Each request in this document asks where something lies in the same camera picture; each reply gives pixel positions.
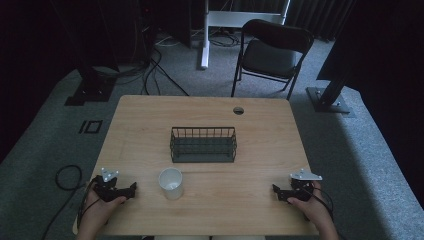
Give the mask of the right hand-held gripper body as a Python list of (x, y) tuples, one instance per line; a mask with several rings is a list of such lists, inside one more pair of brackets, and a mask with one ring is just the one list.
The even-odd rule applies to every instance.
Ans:
[(301, 201), (308, 201), (314, 192), (314, 181), (321, 181), (322, 176), (314, 174), (309, 170), (300, 169), (290, 174), (290, 186), (292, 193), (290, 198), (296, 198)]

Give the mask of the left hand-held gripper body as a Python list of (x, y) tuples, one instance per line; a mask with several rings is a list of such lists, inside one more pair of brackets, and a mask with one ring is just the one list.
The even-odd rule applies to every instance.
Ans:
[(100, 170), (100, 174), (94, 178), (95, 193), (105, 202), (110, 202), (121, 196), (116, 188), (118, 171), (110, 171), (106, 168)]

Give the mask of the person's left hand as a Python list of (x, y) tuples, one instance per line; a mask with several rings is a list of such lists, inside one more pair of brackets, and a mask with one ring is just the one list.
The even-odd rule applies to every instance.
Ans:
[(105, 202), (98, 197), (93, 188), (90, 188), (84, 205), (79, 230), (101, 230), (117, 207), (123, 204), (126, 200), (126, 197), (121, 196), (110, 202)]

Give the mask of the person's right hand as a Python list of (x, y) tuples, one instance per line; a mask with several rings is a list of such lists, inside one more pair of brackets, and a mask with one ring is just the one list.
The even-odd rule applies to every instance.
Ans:
[(333, 220), (323, 204), (324, 199), (320, 190), (315, 189), (308, 201), (290, 197), (288, 202), (302, 211), (318, 230), (329, 229), (333, 226)]

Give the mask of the white cup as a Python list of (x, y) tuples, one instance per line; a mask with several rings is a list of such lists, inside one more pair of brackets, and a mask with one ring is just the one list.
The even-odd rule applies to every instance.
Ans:
[(177, 200), (183, 195), (183, 175), (179, 169), (173, 167), (163, 169), (158, 182), (168, 200)]

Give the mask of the black metal stand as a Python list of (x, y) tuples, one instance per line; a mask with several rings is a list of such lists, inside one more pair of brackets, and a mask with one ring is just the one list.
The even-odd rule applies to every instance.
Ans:
[(96, 71), (80, 50), (75, 51), (75, 64), (81, 82), (74, 95), (67, 98), (65, 106), (83, 106), (86, 102), (108, 102), (117, 78)]
[(306, 92), (316, 112), (340, 113), (344, 116), (352, 114), (352, 110), (347, 106), (341, 96), (351, 70), (345, 70), (337, 79), (332, 80), (326, 88), (307, 87)]

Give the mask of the black folding chair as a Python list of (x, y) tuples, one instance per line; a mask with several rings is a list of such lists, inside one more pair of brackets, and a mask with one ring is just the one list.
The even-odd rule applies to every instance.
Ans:
[(231, 96), (243, 75), (284, 83), (289, 100), (302, 63), (314, 43), (313, 34), (303, 28), (272, 23), (261, 19), (246, 22), (241, 30)]

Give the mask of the dark curtain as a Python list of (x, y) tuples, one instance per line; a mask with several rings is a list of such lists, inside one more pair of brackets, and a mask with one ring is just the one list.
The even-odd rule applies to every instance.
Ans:
[(290, 0), (285, 24), (333, 41), (343, 29), (356, 0)]

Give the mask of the white desk frame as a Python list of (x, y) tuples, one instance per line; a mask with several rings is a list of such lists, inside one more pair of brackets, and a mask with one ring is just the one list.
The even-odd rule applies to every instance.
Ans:
[(287, 19), (287, 13), (291, 0), (284, 0), (282, 10), (280, 13), (260, 13), (260, 12), (239, 12), (239, 11), (224, 11), (224, 10), (210, 10), (209, 1), (203, 0), (204, 6), (204, 37), (203, 48), (201, 54), (200, 67), (207, 69), (209, 67), (209, 28), (210, 27), (230, 27), (241, 28), (245, 23), (252, 19), (261, 19), (273, 23), (284, 25)]

